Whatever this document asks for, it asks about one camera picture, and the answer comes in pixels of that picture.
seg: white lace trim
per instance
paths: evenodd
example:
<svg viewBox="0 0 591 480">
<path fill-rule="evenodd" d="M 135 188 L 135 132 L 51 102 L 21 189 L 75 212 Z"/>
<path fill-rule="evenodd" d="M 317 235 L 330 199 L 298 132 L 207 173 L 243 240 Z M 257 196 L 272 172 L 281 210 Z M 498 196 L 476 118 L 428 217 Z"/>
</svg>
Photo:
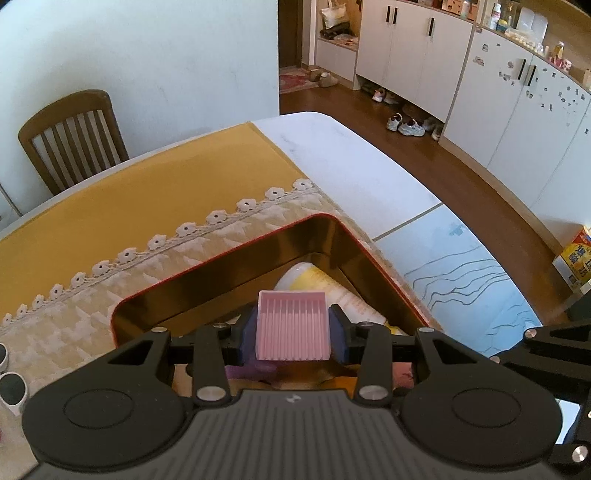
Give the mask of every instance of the white lace trim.
<svg viewBox="0 0 591 480">
<path fill-rule="evenodd" d="M 103 260 L 92 267 L 92 275 L 85 272 L 78 272 L 72 277 L 69 287 L 64 287 L 59 283 L 53 285 L 49 291 L 49 299 L 39 294 L 31 303 L 31 308 L 24 303 L 18 308 L 16 314 L 7 313 L 0 322 L 0 330 L 26 317 L 28 314 L 38 313 L 39 309 L 48 306 L 56 301 L 63 301 L 72 295 L 78 293 L 83 288 L 103 281 L 108 276 L 114 275 L 126 268 L 132 267 L 141 261 L 161 253 L 163 250 L 174 247 L 189 239 L 204 235 L 216 230 L 232 221 L 245 218 L 255 212 L 264 210 L 273 203 L 282 203 L 299 197 L 302 192 L 317 192 L 317 188 L 308 179 L 298 179 L 293 183 L 294 190 L 285 192 L 281 187 L 271 187 L 265 192 L 267 200 L 257 202 L 255 199 L 242 199 L 236 204 L 235 213 L 226 213 L 225 210 L 214 210 L 206 217 L 207 224 L 197 225 L 195 222 L 186 222 L 176 229 L 176 235 L 166 237 L 166 235 L 154 235 L 147 245 L 147 250 L 138 252 L 135 247 L 126 248 L 117 255 L 117 259 Z"/>
</svg>

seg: blue gripper pad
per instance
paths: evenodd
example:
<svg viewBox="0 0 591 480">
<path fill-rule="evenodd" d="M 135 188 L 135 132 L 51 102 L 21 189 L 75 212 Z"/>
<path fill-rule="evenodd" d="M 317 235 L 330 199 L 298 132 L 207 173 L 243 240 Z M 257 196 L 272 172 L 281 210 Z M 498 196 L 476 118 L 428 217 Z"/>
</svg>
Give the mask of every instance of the blue gripper pad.
<svg viewBox="0 0 591 480">
<path fill-rule="evenodd" d="M 255 306 L 252 309 L 251 315 L 246 321 L 246 325 L 242 329 L 242 342 L 240 344 L 241 365 L 244 365 L 245 362 L 248 362 L 248 359 L 253 357 L 255 354 L 257 312 L 258 309 Z"/>
<path fill-rule="evenodd" d="M 345 331 L 341 322 L 336 317 L 332 307 L 329 308 L 330 346 L 333 356 L 338 363 L 344 364 L 349 361 L 349 347 L 345 342 Z"/>
</svg>

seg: white cabinet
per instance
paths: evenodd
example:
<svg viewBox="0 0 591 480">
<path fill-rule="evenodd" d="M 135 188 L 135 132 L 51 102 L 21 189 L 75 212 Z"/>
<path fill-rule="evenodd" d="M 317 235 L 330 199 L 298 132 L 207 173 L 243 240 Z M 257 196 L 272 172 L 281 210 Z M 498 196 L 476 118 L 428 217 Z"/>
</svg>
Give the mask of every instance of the white cabinet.
<svg viewBox="0 0 591 480">
<path fill-rule="evenodd" d="M 531 207 L 563 158 L 588 104 L 588 95 L 574 81 L 534 57 L 489 171 Z"/>
<path fill-rule="evenodd" d="M 357 75 L 384 84 L 392 37 L 392 1 L 365 0 L 359 33 Z"/>
<path fill-rule="evenodd" d="M 575 89 L 574 92 L 581 103 L 588 101 L 589 94 L 584 90 L 579 89 L 577 93 Z M 531 208 L 562 245 L 574 238 L 581 225 L 591 225 L 589 189 L 586 183 L 591 178 L 590 154 L 591 107 L 587 108 L 562 162 Z"/>
<path fill-rule="evenodd" d="M 357 74 L 445 121 L 472 24 L 399 0 L 364 0 Z"/>
<path fill-rule="evenodd" d="M 444 122 L 464 65 L 472 24 L 444 13 L 428 13 L 433 18 L 433 27 L 427 36 L 416 104 Z"/>
<path fill-rule="evenodd" d="M 487 167 L 529 79 L 533 54 L 488 30 L 474 33 L 444 136 Z"/>
<path fill-rule="evenodd" d="M 319 38 L 316 42 L 315 64 L 330 70 L 351 82 L 355 78 L 355 59 L 357 54 L 346 47 Z"/>
<path fill-rule="evenodd" d="M 392 47 L 382 85 L 411 102 L 417 97 L 432 12 L 417 5 L 394 2 Z"/>
</svg>

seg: chair backrest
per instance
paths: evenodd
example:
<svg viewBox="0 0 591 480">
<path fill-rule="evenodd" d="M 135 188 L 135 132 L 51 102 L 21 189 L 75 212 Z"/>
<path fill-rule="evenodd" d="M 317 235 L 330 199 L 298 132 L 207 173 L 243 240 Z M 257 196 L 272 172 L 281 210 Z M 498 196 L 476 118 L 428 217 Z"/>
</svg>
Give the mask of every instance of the chair backrest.
<svg viewBox="0 0 591 480">
<path fill-rule="evenodd" d="M 111 99 L 102 90 L 47 105 L 22 126 L 18 139 L 54 195 L 129 159 Z"/>
</svg>

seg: sunglasses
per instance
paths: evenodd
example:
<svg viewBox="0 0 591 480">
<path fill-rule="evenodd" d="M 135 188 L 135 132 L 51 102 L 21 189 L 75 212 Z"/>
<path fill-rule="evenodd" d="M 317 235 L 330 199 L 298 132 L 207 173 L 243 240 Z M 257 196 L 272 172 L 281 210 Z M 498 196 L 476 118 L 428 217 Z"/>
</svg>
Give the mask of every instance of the sunglasses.
<svg viewBox="0 0 591 480">
<path fill-rule="evenodd" d="M 8 367 L 8 350 L 0 343 L 0 372 Z M 8 408 L 15 416 L 19 416 L 28 398 L 29 389 L 21 374 L 6 372 L 0 375 L 0 403 Z"/>
</svg>

